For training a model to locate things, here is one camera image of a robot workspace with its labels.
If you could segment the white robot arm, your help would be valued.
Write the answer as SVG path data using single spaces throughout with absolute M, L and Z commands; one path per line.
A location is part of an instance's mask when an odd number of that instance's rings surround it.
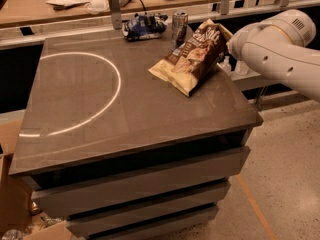
M 320 51 L 307 48 L 315 35 L 312 19 L 290 9 L 241 28 L 229 52 L 262 76 L 320 101 Z

